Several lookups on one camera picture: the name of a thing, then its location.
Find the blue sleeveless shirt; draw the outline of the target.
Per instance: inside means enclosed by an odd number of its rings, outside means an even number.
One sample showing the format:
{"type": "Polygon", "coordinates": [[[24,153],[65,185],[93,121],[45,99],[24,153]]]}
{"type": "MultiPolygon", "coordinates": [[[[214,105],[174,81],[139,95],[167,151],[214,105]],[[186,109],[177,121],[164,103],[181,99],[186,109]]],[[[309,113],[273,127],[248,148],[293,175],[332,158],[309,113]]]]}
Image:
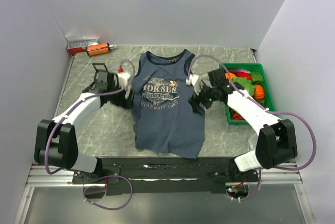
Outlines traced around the blue sleeveless shirt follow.
{"type": "Polygon", "coordinates": [[[193,87],[186,85],[194,54],[183,50],[164,58],[147,51],[140,56],[132,80],[132,116],[135,147],[196,159],[205,140],[205,118],[194,113],[188,100],[193,87]],[[169,82],[177,81],[177,87],[169,82]]]}

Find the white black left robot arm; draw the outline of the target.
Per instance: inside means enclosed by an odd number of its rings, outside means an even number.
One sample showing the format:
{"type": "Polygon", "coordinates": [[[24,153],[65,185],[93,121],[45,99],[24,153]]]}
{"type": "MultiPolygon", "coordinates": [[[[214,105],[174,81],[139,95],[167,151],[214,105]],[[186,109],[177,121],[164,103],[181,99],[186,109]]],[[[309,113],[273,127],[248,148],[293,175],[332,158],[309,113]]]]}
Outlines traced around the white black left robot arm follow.
{"type": "Polygon", "coordinates": [[[43,164],[48,174],[52,174],[49,167],[55,166],[84,173],[91,183],[100,182],[104,176],[102,160],[79,151],[76,130],[107,103],[129,109],[133,99],[130,83],[127,72],[96,71],[93,82],[67,110],[38,123],[34,161],[43,164]]]}

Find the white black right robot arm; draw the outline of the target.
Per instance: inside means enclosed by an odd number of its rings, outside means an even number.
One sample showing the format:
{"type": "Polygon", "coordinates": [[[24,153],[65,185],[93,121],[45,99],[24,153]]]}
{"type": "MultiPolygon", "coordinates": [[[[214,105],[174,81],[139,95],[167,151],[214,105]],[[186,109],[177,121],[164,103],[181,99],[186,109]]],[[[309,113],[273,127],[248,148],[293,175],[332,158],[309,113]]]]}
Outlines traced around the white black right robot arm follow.
{"type": "Polygon", "coordinates": [[[186,85],[194,89],[189,99],[193,112],[204,115],[213,102],[223,102],[239,113],[258,137],[255,149],[230,160],[228,171],[232,180],[241,181],[249,170],[271,169],[297,157],[296,133],[291,120],[282,120],[261,107],[224,69],[208,72],[206,76],[209,85],[195,74],[189,74],[186,79],[186,85]]]}

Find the gold brooch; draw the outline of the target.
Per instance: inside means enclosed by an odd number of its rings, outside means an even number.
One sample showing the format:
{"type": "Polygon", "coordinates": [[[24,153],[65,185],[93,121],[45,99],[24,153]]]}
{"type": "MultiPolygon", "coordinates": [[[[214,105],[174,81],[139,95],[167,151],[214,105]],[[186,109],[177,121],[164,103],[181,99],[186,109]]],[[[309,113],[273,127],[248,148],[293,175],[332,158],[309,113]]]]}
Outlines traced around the gold brooch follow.
{"type": "Polygon", "coordinates": [[[173,81],[173,80],[171,80],[171,81],[169,82],[169,85],[170,85],[170,87],[177,87],[177,86],[178,86],[178,82],[177,82],[177,81],[173,81]]]}

